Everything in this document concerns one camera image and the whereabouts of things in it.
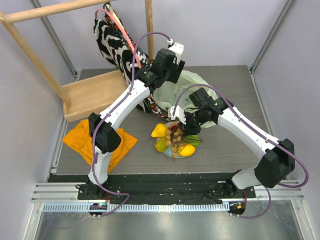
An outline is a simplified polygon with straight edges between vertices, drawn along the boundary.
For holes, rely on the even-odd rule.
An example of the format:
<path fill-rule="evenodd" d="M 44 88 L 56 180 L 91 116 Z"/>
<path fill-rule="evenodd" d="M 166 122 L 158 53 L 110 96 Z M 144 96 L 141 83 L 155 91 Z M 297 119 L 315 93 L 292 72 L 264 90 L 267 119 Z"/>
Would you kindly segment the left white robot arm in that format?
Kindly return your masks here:
<path fill-rule="evenodd" d="M 93 183 L 89 187 L 93 198 L 100 200 L 106 195 L 107 188 L 103 183 L 108 179 L 110 158 L 122 141 L 117 129 L 138 103 L 165 82 L 177 83 L 185 65 L 181 60 L 183 51 L 184 46 L 177 42 L 168 49 L 160 49 L 151 67 L 139 69 L 114 103 L 99 114 L 89 116 L 94 159 L 88 178 Z"/>

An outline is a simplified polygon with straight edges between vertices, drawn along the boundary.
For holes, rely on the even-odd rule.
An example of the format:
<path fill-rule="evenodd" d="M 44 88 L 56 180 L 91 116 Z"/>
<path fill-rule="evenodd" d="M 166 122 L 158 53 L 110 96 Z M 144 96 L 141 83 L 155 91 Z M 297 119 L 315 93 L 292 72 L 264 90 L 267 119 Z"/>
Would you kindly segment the green avocado print plastic bag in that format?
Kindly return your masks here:
<path fill-rule="evenodd" d="M 157 88 L 153 92 L 153 99 L 155 103 L 163 110 L 168 110 L 175 105 L 179 95 L 189 86 L 195 84 L 206 84 L 209 85 L 200 75 L 197 73 L 182 70 L 179 79 L 176 84 L 166 81 L 160 88 Z M 195 86 L 188 89 L 178 102 L 178 106 L 182 109 L 195 108 L 194 104 L 191 102 L 189 95 L 201 88 L 201 86 Z M 216 92 L 210 88 L 203 87 L 207 94 L 214 100 L 218 98 Z M 201 128 L 210 128 L 216 124 L 213 121 L 204 123 Z"/>

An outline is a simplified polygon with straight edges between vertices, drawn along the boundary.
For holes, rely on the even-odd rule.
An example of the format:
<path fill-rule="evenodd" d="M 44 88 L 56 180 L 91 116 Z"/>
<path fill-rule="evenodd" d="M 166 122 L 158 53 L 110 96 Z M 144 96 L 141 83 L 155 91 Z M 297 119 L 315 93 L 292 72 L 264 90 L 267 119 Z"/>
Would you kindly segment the yellow fake lemon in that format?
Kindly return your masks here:
<path fill-rule="evenodd" d="M 196 147 L 190 143 L 182 145 L 178 148 L 178 154 L 181 157 L 189 157 L 189 156 L 193 155 L 195 153 L 195 151 L 196 151 Z"/>

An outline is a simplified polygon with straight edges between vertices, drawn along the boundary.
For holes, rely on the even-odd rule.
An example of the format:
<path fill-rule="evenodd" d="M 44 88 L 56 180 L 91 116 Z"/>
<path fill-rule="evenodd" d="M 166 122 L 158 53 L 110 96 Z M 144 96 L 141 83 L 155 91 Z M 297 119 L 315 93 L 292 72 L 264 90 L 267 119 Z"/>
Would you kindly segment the red fake watermelon slice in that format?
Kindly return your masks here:
<path fill-rule="evenodd" d="M 177 129 L 179 127 L 179 122 L 173 121 L 168 123 L 168 129 Z"/>

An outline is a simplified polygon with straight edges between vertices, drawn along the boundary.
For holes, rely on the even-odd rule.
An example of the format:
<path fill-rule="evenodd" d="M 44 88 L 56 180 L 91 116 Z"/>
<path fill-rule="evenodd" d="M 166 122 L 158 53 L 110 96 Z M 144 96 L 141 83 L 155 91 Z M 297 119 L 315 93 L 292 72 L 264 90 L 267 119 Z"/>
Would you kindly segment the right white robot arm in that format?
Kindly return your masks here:
<path fill-rule="evenodd" d="M 233 133 L 245 143 L 257 156 L 256 166 L 239 170 L 226 184 L 226 193 L 233 198 L 253 185 L 273 188 L 295 169 L 295 147 L 289 139 L 279 140 L 257 127 L 227 99 L 213 99 L 201 87 L 191 93 L 189 99 L 195 106 L 195 112 L 186 112 L 184 132 L 196 135 L 200 127 L 213 122 Z"/>

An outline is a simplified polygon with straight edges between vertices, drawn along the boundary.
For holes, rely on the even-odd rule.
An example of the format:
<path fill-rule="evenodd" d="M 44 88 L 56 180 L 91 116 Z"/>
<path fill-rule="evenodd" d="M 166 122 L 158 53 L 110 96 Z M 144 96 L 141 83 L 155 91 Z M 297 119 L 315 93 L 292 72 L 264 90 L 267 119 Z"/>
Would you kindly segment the yellow fake pear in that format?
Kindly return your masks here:
<path fill-rule="evenodd" d="M 163 123 L 158 123 L 151 133 L 152 138 L 164 138 L 167 134 L 167 127 Z"/>

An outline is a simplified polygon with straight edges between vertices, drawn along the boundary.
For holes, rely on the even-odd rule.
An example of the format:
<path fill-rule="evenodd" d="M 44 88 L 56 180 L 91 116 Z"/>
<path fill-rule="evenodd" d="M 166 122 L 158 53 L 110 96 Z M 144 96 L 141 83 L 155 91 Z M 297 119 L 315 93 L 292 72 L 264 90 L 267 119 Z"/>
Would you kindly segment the cream and blue ceramic plate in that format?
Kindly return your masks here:
<path fill-rule="evenodd" d="M 158 152 L 173 159 L 190 157 L 196 152 L 196 136 L 183 136 L 183 130 L 177 121 L 166 124 L 158 124 L 155 130 L 160 127 L 163 136 L 158 136 L 154 144 Z"/>

